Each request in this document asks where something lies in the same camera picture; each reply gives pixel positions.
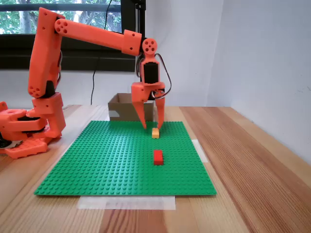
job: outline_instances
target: green lego baseplate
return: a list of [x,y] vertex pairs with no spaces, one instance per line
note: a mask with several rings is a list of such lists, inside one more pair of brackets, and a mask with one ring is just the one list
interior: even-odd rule
[[[91,121],[35,195],[216,195],[182,122]],[[153,164],[154,150],[164,165]]]

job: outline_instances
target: window frame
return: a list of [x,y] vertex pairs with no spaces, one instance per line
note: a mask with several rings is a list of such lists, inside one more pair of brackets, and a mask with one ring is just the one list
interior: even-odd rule
[[[131,0],[121,0],[121,27],[135,31],[136,8]],[[29,69],[35,34],[0,35],[0,69]],[[135,57],[119,50],[67,37],[62,39],[62,70],[134,72]]]

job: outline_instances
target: orange robotic arm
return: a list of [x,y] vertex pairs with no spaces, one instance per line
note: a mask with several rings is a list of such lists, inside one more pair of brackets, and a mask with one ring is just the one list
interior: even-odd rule
[[0,153],[6,153],[13,158],[37,154],[46,151],[47,144],[53,138],[61,137],[61,131],[66,124],[62,97],[55,90],[60,79],[60,48],[63,36],[114,48],[133,56],[138,56],[142,50],[145,56],[140,64],[142,81],[132,85],[133,105],[146,128],[143,104],[147,100],[155,100],[158,108],[158,128],[161,128],[165,101],[161,96],[165,86],[159,81],[155,40],[148,38],[142,43],[139,33],[128,30],[124,34],[110,32],[66,20],[62,15],[40,8],[28,84],[34,108],[30,111],[12,110],[7,109],[6,103],[0,103],[0,142],[24,140],[15,148],[0,147]]

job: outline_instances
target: black cable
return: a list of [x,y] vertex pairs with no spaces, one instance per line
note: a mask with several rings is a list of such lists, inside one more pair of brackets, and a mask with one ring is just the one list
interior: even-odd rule
[[[111,2],[112,2],[112,0],[110,0],[109,5],[108,5],[107,10],[106,10],[105,27],[104,27],[105,30],[106,30],[106,24],[107,24],[108,9],[109,9],[109,6],[110,6]],[[96,70],[97,70],[97,68],[98,68],[98,64],[99,64],[100,58],[101,58],[101,53],[100,53],[99,56],[98,56],[97,63],[96,63],[96,66],[95,66],[95,69],[94,69],[94,73],[93,73],[93,88],[92,88],[92,94],[91,94],[91,105],[92,105],[92,103],[93,103],[93,92],[94,92],[94,86],[95,86],[95,83],[94,83],[94,75],[95,75],[95,72],[96,72]]]

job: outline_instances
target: wood grain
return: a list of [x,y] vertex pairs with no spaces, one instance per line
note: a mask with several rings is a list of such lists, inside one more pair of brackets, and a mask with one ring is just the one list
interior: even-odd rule
[[100,233],[166,233],[161,210],[105,210]]
[[311,232],[310,166],[230,108],[165,111],[199,140],[215,197],[176,197],[175,211],[104,211],[77,209],[78,197],[34,196],[89,121],[108,116],[106,106],[71,105],[49,152],[0,156],[0,232]]
[[[92,233],[99,230],[103,210],[78,210],[76,208],[78,197],[40,198],[33,193],[89,121],[103,120],[107,114],[107,107],[81,106],[68,116],[62,140],[51,145],[48,153],[14,160],[0,173],[1,184],[7,180],[8,184],[5,186],[9,189],[5,191],[0,185],[1,233]],[[41,161],[41,157],[46,154],[48,156]],[[29,170],[32,170],[32,173],[25,173],[24,167],[31,167]],[[9,184],[12,180],[20,181],[17,185]]]
[[182,111],[252,232],[310,232],[311,190],[218,108]]
[[283,165],[295,173],[306,185],[311,187],[311,169],[308,163],[234,109],[225,107],[219,109],[264,146]]

